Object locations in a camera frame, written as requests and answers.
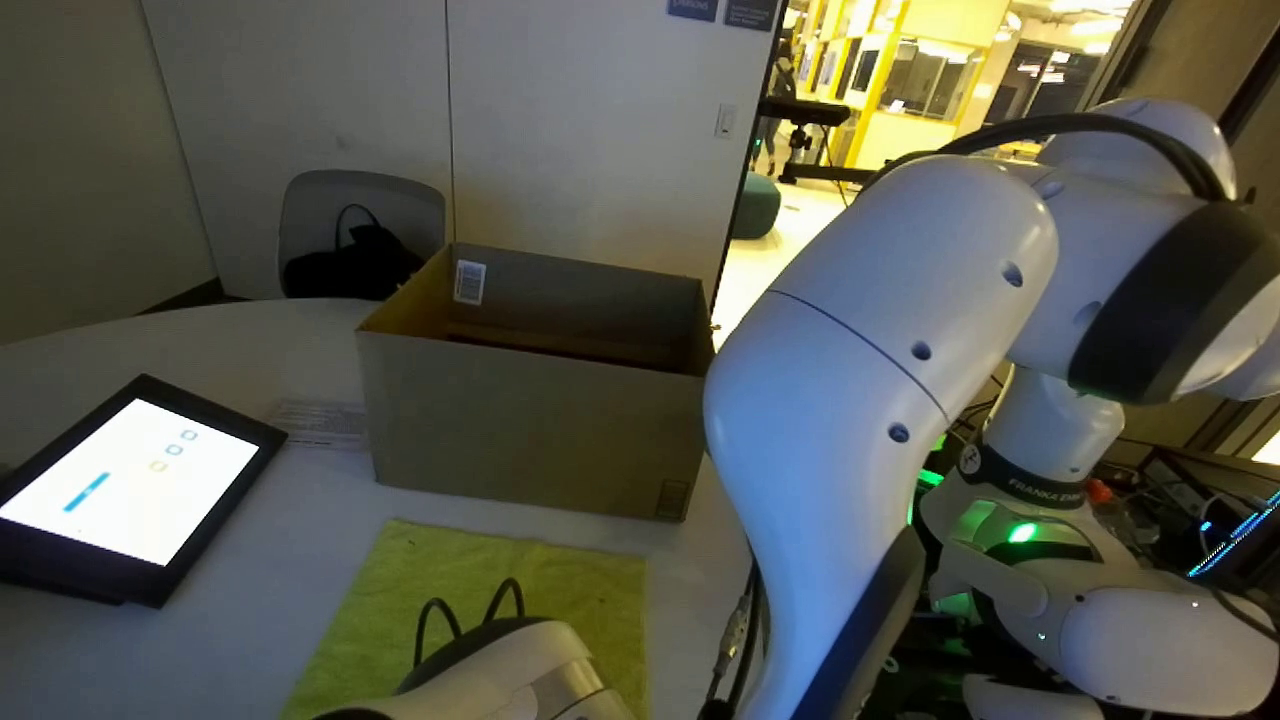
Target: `cardboard box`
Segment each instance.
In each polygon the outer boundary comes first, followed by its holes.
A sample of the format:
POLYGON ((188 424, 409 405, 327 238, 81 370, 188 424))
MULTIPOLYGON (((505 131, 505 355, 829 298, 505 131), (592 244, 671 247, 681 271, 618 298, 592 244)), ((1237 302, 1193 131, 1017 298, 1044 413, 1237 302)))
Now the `cardboard box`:
POLYGON ((681 520, 708 358, 696 281, 451 244, 359 324, 375 474, 681 520))

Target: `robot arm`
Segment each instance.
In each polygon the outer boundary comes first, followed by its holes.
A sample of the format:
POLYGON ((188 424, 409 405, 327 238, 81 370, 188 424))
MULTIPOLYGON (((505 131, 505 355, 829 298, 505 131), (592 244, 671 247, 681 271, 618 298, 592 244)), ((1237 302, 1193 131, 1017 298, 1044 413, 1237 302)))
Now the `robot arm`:
POLYGON ((1097 699, 1245 712, 1273 687, 1273 640, 1218 595, 1143 571, 1084 509, 1119 401, 1228 380, 1280 315, 1280 244, 1222 203, 1233 163, 1213 121, 1179 104, 1107 112, 1175 136, 1179 163, 1203 155, 1185 170, 1194 196, 1169 155, 1097 131, 1052 140, 1041 169, 913 161, 727 334, 708 447, 771 620, 748 717, 867 699, 904 623, 886 607, 915 599, 901 553, 915 469, 998 355, 1017 380, 976 469, 925 509, 944 538, 930 588, 982 592, 1006 636, 1097 699), (982 533, 1025 520, 1058 528, 1074 554, 991 554, 982 533))
POLYGON ((867 694, 876 632, 894 636, 904 615, 862 599, 913 607, 920 592, 904 567, 913 474, 1052 266, 1052 218, 1026 182, 978 161, 915 161, 821 230, 732 332, 708 375, 708 447, 769 592, 748 717, 867 694))

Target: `white table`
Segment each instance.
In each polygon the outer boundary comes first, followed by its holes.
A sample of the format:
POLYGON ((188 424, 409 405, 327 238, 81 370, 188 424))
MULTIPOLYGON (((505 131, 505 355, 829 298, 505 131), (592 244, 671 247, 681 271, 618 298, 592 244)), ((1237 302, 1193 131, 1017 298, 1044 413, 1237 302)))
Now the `white table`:
POLYGON ((748 565, 708 469, 681 528, 382 487, 359 428, 353 332, 365 311, 344 298, 216 302, 0 349, 0 463, 20 463, 135 370, 292 433, 165 607, 0 583, 2 720, 281 717, 392 516, 642 553, 647 705, 660 720, 696 717, 748 565))

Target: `yellow-green mat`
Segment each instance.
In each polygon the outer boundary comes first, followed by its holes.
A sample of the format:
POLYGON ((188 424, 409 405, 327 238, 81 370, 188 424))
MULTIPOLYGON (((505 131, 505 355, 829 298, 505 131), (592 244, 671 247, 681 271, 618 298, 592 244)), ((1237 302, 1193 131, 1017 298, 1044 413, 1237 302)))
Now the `yellow-green mat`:
MULTIPOLYGON (((527 615, 569 620, 592 648, 600 677, 642 717, 642 560, 550 548, 532 538, 421 528, 392 520, 375 536, 349 599, 320 640, 283 717, 388 694, 409 677, 414 610, 444 595, 464 629, 505 574, 525 588, 527 615)), ((433 615, 424 648, 444 645, 433 615)))

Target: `black cable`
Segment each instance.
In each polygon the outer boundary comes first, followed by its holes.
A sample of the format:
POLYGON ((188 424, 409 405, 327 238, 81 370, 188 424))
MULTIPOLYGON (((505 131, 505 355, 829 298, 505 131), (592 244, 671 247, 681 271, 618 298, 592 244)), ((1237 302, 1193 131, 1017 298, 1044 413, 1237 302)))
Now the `black cable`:
POLYGON ((365 218, 369 218, 373 226, 381 226, 381 218, 373 214, 373 207, 369 207, 369 203, 344 203, 344 207, 335 210, 335 218, 331 218, 331 251, 338 251, 338 247, 344 247, 344 223, 349 223, 349 210, 365 210, 365 218))
POLYGON ((451 640, 464 636, 464 629, 457 623, 451 607, 449 607, 440 595, 433 595, 433 599, 414 610, 414 640, 412 640, 412 664, 409 664, 409 668, 421 668, 421 658, 424 658, 424 636, 428 636, 433 610, 444 615, 451 640))
POLYGON ((714 699, 714 687, 721 687, 723 668, 727 668, 727 658, 732 658, 739 620, 745 620, 748 610, 754 610, 754 607, 753 607, 753 595, 760 592, 754 583, 760 583, 760 567, 753 565, 748 583, 745 583, 745 592, 734 595, 734 602, 732 602, 732 610, 727 610, 727 623, 723 623, 723 636, 721 636, 721 652, 714 652, 714 668, 712 668, 712 684, 708 684, 708 699, 705 699, 705 712, 699 712, 699 717, 721 717, 721 712, 723 712, 723 699, 714 699))
POLYGON ((1056 131, 1119 131, 1130 140, 1143 140, 1147 147, 1155 147, 1199 200, 1228 200, 1228 188, 1218 182, 1218 174, 1208 169, 1208 161, 1199 151, 1193 151, 1187 144, 1179 144, 1169 131, 1155 131, 1147 122, 1123 121, 1123 116, 1093 116, 1093 112, 1074 112, 1074 116, 1025 116, 1025 121, 1006 121, 1006 122, 987 122, 978 131, 967 131, 952 144, 944 144, 944 151, 954 155, 971 155, 995 144, 1011 144, 1011 140, 1049 140, 1056 131))
POLYGON ((519 592, 517 574, 508 574, 508 578, 490 592, 487 610, 482 610, 482 623, 494 620, 494 607, 498 607, 508 595, 517 599, 517 620, 525 620, 525 592, 519 592))
POLYGON ((748 640, 745 640, 745 652, 739 652, 734 673, 732 673, 727 712, 739 708, 745 687, 748 687, 748 677, 753 677, 748 668, 753 668, 753 654, 754 654, 760 595, 762 595, 762 588, 760 588, 760 565, 753 565, 748 592, 753 592, 748 640))
POLYGON ((1274 629, 1259 623, 1257 615, 1241 610, 1218 588, 1208 588, 1213 599, 1233 610, 1241 623, 1246 623, 1253 632, 1259 632, 1263 640, 1280 645, 1274 629))

